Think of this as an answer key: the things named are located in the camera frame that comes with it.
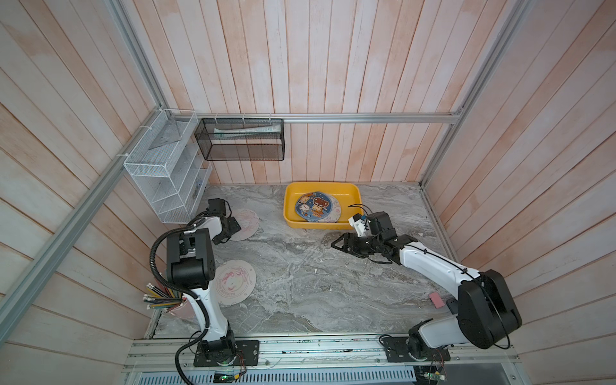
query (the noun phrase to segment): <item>paper plate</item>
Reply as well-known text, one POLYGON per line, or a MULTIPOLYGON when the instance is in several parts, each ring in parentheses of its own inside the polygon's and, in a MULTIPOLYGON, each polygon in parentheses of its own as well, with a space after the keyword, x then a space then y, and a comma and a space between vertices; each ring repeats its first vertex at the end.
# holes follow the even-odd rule
POLYGON ((253 292, 257 273, 248 262, 234 259, 216 269, 214 280, 218 302, 234 305, 244 301, 253 292))
POLYGON ((243 241, 254 235, 259 229, 259 216, 252 210, 242 209, 233 216, 240 224, 241 230, 231 236, 232 241, 243 241))

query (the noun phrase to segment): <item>marble floor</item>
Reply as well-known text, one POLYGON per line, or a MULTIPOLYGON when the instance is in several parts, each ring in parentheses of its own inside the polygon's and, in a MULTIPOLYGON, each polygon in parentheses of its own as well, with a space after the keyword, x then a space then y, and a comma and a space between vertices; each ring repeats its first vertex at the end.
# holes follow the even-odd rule
MULTIPOLYGON (((252 294, 239 304, 221 306, 236 335, 246 333, 407 332, 427 318, 448 315, 428 295, 449 294, 421 274, 397 264, 379 265, 330 247, 340 230, 287 226, 284 185, 208 186, 199 211, 210 198, 224 198, 234 211, 249 208, 261 224, 245 241, 214 246, 216 265, 231 259, 249 262, 257 273, 252 294)), ((385 211, 398 234, 407 233, 444 253, 415 184, 359 185, 362 201, 385 211)), ((163 315, 155 338, 188 336, 194 320, 163 315)))

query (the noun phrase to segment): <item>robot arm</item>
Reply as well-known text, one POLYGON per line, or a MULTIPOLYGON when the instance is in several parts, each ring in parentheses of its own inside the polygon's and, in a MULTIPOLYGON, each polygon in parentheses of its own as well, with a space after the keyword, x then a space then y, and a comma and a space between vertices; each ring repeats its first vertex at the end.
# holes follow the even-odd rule
POLYGON ((349 219, 355 233, 345 233, 331 246, 360 258, 381 254, 392 263, 413 269, 438 283, 458 301, 458 312, 428 320, 409 330, 408 350, 416 360, 431 349, 471 342, 487 349, 522 325, 522 319, 502 275, 480 272, 453 262, 417 239, 398 235, 385 212, 349 219))
MULTIPOLYGON (((203 339, 217 341, 227 335, 229 323, 218 305, 215 290, 209 287, 216 273, 212 242, 222 243, 238 232, 240 226, 234 218, 226 217, 225 203, 220 199, 210 200, 208 210, 198 217, 193 229, 167 239, 167 278, 199 296, 209 318, 208 333, 203 339)), ((204 330, 205 316, 196 300, 185 297, 195 310, 199 329, 204 330)))

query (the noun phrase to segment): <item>yellow tray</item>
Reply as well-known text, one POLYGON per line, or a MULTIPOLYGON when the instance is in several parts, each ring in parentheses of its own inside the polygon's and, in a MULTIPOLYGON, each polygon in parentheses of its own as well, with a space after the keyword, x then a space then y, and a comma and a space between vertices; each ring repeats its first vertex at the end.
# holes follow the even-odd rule
POLYGON ((351 183, 337 182, 293 182, 286 187, 285 192, 285 220, 289 227, 294 229, 323 229, 347 230, 352 229, 349 218, 362 213, 360 208, 348 207, 354 203, 361 203, 362 196, 359 189, 351 183), (340 219, 334 223, 307 222, 295 212, 295 204, 299 197, 305 193, 321 191, 336 198, 342 208, 340 219))

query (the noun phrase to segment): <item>mesh basket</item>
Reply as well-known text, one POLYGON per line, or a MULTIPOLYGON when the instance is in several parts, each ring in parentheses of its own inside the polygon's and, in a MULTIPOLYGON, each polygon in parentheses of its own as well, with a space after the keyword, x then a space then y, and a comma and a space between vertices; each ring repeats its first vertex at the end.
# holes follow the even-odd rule
POLYGON ((202 169, 199 145, 188 141, 197 126, 189 118, 176 118, 185 110, 161 110, 148 131, 128 155, 124 166, 159 219, 185 224, 194 215, 211 173, 202 169))
POLYGON ((195 138, 208 161, 285 159, 282 119, 205 118, 195 138))
POLYGON ((197 126, 193 112, 186 120, 173 118, 182 110, 161 110, 148 132, 139 140, 124 162, 133 176, 170 177, 190 135, 197 126))

